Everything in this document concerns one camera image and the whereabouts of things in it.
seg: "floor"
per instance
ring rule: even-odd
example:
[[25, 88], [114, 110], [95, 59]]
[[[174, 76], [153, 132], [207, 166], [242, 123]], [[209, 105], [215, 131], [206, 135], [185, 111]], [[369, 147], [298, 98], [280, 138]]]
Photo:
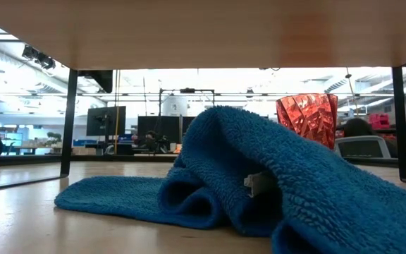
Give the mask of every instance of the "floor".
[[[165, 176], [170, 163], [73, 162], [70, 176], [0, 190], [0, 253], [270, 253], [267, 238], [245, 238], [231, 228], [212, 231], [60, 210], [54, 198], [68, 185], [94, 175]], [[406, 188], [398, 170], [362, 167]], [[59, 164], [0, 168], [10, 175], [57, 174]]]

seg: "white object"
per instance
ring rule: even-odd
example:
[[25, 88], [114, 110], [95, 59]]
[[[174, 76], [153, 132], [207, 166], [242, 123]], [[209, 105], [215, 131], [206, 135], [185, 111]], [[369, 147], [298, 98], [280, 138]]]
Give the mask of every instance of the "white object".
[[174, 152], [176, 150], [176, 143], [170, 143], [170, 151]]
[[162, 103], [163, 116], [187, 116], [187, 99], [185, 96], [165, 96]]

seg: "monitor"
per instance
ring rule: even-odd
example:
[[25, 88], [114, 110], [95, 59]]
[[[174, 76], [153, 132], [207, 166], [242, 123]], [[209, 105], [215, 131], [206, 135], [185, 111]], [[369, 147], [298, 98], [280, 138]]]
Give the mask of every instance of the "monitor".
[[144, 137], [147, 132], [154, 131], [158, 138], [166, 136], [171, 143], [180, 142], [179, 116], [138, 116], [137, 134]]
[[186, 135], [190, 123], [194, 121], [195, 116], [184, 116], [183, 117], [183, 137]]
[[339, 143], [342, 157], [383, 158], [379, 142], [376, 140], [361, 140]]
[[87, 136], [125, 134], [126, 107], [118, 107], [118, 128], [116, 133], [117, 107], [89, 109], [87, 112]]

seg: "towel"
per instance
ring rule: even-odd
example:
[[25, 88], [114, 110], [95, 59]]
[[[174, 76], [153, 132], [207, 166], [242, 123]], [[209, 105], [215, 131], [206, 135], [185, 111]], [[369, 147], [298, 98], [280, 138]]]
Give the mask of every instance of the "towel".
[[[265, 171], [276, 188], [252, 198], [244, 180]], [[244, 236], [271, 237], [274, 253], [406, 253], [406, 190], [230, 107], [192, 122], [166, 178], [96, 176], [55, 203], [195, 229], [231, 224]]]

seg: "red glass vase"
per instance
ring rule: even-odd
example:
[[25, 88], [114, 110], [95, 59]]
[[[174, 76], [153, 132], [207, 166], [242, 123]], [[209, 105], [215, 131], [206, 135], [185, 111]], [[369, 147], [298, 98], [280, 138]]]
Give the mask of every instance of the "red glass vase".
[[298, 135], [335, 147], [338, 97], [330, 94], [301, 94], [276, 101], [278, 122]]

